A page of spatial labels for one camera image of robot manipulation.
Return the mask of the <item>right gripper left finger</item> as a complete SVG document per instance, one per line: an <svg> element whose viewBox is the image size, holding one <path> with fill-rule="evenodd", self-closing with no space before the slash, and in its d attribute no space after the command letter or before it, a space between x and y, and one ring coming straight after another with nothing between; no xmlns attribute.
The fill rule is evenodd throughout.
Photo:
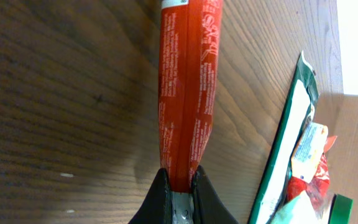
<svg viewBox="0 0 358 224"><path fill-rule="evenodd" d="M129 224L171 224L172 193L167 170L158 170L139 210Z"/></svg>

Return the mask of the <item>red snack stick packet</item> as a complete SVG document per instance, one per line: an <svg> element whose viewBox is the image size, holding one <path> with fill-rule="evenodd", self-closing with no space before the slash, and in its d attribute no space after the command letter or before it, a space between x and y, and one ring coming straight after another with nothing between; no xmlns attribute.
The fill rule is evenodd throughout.
<svg viewBox="0 0 358 224"><path fill-rule="evenodd" d="M160 164L189 193L213 128L223 0L161 2L158 69Z"/></svg>

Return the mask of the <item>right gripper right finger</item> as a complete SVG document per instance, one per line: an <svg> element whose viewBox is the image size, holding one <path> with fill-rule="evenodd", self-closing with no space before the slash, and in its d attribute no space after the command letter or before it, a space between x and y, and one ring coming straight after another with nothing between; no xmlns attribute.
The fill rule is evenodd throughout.
<svg viewBox="0 0 358 224"><path fill-rule="evenodd" d="M191 183L194 198L193 223L238 224L218 197L202 166L198 166Z"/></svg>

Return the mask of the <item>small orange juice box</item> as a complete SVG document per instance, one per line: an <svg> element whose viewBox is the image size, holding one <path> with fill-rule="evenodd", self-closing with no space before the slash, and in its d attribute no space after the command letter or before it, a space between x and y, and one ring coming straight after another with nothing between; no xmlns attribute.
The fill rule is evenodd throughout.
<svg viewBox="0 0 358 224"><path fill-rule="evenodd" d="M291 157L292 176L306 183L312 181L327 138L327 126L314 122L307 125Z"/></svg>

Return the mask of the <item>green lid white jar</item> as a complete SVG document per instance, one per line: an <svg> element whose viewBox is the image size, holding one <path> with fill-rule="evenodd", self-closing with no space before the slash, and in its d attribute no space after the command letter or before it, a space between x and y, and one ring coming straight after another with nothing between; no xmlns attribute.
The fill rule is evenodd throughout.
<svg viewBox="0 0 358 224"><path fill-rule="evenodd" d="M348 224L353 206L353 199L336 194L331 204L329 224Z"/></svg>

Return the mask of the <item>orange red snack pouch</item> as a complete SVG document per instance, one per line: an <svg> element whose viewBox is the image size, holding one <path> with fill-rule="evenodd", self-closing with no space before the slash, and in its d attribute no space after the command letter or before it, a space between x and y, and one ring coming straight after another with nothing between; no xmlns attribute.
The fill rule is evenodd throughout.
<svg viewBox="0 0 358 224"><path fill-rule="evenodd" d="M306 183L296 177L290 178L287 187L287 202L299 196L299 194L305 190L310 198L314 210L317 212L323 209L324 200L326 199L330 185L328 163L325 152L331 149L336 139L337 136L328 137L328 140L326 141L326 144L324 146L324 152L319 160L316 173L310 183Z"/></svg>

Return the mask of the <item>pale green wipes packet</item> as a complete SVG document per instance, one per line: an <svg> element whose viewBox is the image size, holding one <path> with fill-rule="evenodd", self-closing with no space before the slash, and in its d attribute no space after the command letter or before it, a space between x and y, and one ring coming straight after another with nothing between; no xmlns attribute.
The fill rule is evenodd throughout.
<svg viewBox="0 0 358 224"><path fill-rule="evenodd" d="M318 224L318 218L311 200L302 191L297 197L284 205L272 218L271 224Z"/></svg>

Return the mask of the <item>green snack packet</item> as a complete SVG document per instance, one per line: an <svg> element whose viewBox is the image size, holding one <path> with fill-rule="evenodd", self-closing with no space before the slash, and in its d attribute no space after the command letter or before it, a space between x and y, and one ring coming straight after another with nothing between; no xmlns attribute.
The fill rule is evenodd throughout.
<svg viewBox="0 0 358 224"><path fill-rule="evenodd" d="M314 117L319 92L314 69L300 53L272 149L248 222L269 223L285 201L290 179L290 158L307 118Z"/></svg>

